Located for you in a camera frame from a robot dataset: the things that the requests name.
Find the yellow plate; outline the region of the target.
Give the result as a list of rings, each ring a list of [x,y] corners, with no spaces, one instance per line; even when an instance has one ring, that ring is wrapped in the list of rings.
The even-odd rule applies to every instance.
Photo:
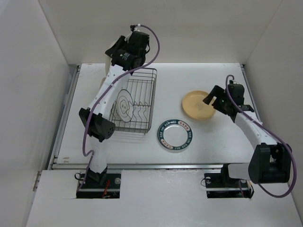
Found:
[[[182,100],[182,109],[185,114],[194,120],[206,120],[213,117],[216,112],[212,106],[214,99],[207,105],[203,102],[207,96],[208,93],[201,90],[187,93]]]

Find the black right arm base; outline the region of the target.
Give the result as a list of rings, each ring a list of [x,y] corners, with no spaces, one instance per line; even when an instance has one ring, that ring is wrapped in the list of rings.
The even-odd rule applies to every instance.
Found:
[[[201,183],[204,182],[208,199],[245,198],[251,199],[254,188],[247,180],[226,178],[220,173],[206,173]]]

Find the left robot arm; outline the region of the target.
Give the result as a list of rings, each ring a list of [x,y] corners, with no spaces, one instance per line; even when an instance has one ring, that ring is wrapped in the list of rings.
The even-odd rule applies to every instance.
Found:
[[[147,33],[134,30],[128,36],[120,36],[105,51],[109,58],[105,81],[90,105],[79,110],[80,120],[85,127],[82,153],[85,157],[90,157],[84,178],[89,179],[97,188],[106,182],[106,155],[96,148],[87,151],[87,139],[103,142],[113,135],[116,126],[109,119],[110,110],[118,93],[134,71],[147,66],[145,61],[149,50],[150,36]]]

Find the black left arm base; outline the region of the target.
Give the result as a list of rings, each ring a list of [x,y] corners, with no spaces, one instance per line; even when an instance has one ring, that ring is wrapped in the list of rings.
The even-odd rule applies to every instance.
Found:
[[[107,173],[101,183],[86,178],[85,183],[76,191],[77,199],[119,199],[121,173]]]

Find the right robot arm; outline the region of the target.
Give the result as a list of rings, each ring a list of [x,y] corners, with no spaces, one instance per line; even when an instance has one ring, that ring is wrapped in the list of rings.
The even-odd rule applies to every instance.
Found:
[[[286,183],[290,178],[291,157],[285,146],[263,128],[252,106],[244,104],[244,86],[231,82],[224,89],[215,85],[203,102],[231,118],[249,140],[254,153],[245,163],[247,172],[226,170],[219,174],[220,183],[231,186],[237,178],[249,179],[255,184]]]

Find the white bowl green band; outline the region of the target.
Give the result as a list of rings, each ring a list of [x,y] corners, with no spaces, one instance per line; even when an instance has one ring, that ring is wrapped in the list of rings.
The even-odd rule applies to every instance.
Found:
[[[157,139],[168,152],[181,153],[191,144],[193,131],[185,121],[170,119],[159,126]]]

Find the cream white plate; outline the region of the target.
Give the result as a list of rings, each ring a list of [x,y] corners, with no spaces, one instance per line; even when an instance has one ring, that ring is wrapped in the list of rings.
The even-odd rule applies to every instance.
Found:
[[[109,46],[109,49],[112,48],[115,45],[116,41],[112,42]],[[106,62],[105,62],[105,71],[106,71],[106,76],[109,72],[109,67],[111,65],[111,57],[109,57],[108,55],[106,55]]]

